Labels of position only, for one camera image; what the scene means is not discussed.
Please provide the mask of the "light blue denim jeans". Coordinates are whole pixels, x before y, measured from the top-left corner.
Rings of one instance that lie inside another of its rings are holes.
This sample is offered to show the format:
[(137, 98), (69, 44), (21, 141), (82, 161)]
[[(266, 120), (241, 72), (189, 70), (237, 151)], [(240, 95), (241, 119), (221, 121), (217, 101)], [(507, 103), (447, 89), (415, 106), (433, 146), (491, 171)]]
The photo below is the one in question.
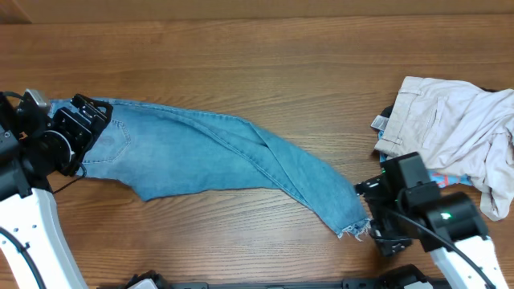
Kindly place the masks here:
[(281, 189), (338, 237), (369, 229), (353, 184), (293, 143), (238, 116), (110, 99), (112, 120), (83, 160), (144, 201), (223, 189)]

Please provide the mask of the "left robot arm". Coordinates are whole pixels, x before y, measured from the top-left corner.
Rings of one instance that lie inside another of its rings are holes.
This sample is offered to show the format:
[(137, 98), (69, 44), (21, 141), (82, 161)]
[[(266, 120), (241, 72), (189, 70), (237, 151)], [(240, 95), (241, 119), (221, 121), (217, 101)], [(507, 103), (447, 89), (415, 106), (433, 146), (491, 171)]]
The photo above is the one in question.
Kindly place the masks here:
[(77, 94), (51, 109), (40, 91), (1, 94), (1, 251), (20, 288), (85, 288), (60, 225), (53, 172), (78, 181), (112, 105)]

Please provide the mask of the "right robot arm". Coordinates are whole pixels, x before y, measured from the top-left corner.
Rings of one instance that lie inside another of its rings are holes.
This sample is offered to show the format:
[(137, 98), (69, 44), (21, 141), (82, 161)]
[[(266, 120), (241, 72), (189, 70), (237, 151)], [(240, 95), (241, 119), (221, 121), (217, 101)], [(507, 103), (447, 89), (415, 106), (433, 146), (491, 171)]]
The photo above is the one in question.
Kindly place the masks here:
[(381, 275), (372, 281), (373, 287), (507, 287), (475, 203), (463, 192), (443, 196), (418, 153), (383, 162), (381, 174), (355, 190), (372, 214), (370, 235), (381, 255), (392, 257), (418, 240), (443, 273), (434, 279), (410, 264)]

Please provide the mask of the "blue printed t-shirt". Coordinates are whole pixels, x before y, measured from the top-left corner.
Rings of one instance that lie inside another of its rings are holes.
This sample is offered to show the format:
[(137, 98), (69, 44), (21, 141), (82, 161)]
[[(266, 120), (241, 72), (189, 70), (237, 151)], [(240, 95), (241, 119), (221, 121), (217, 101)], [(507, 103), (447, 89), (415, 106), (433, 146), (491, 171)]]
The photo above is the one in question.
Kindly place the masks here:
[[(384, 131), (378, 131), (377, 138), (380, 140), (382, 138)], [(385, 153), (379, 153), (379, 161), (382, 163), (384, 161), (387, 161), (388, 155)], [(467, 186), (473, 186), (473, 184), (470, 181), (470, 178), (468, 175), (462, 175), (462, 176), (454, 176), (454, 175), (447, 175), (447, 174), (441, 174), (434, 170), (428, 170), (429, 177), (432, 181), (435, 181), (438, 184), (439, 188), (444, 188), (450, 185), (467, 185)]]

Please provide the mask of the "beige cotton trousers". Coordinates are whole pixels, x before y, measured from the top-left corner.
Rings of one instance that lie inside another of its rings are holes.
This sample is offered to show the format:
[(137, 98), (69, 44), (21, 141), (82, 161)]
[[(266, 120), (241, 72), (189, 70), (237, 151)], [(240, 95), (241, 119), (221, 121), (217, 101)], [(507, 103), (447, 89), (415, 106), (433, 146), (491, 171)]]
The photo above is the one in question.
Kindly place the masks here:
[(513, 90), (407, 76), (375, 149), (417, 152), (429, 170), (467, 176), (482, 194), (481, 211), (504, 219), (513, 201)]

